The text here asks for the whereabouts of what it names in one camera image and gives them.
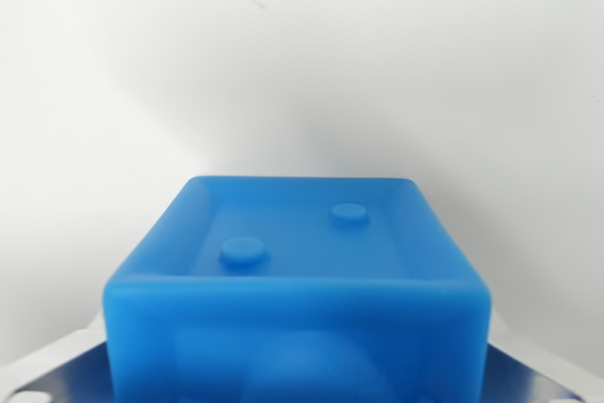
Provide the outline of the gripper left finger with black rubber pad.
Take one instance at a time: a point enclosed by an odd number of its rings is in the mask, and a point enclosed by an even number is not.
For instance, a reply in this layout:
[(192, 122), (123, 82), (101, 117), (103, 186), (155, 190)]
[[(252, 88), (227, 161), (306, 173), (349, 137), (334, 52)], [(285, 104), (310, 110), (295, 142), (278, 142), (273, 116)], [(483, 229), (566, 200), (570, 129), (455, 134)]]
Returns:
[(59, 340), (1, 368), (3, 402), (111, 402), (102, 313)]

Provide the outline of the gripper right finger with black rubber pad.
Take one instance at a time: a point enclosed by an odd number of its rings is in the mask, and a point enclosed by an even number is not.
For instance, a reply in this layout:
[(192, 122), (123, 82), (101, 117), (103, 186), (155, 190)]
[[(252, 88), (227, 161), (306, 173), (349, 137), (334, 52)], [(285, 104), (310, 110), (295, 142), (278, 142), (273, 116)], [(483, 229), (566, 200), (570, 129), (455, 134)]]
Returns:
[(603, 379), (510, 332), (493, 335), (483, 402), (601, 402)]

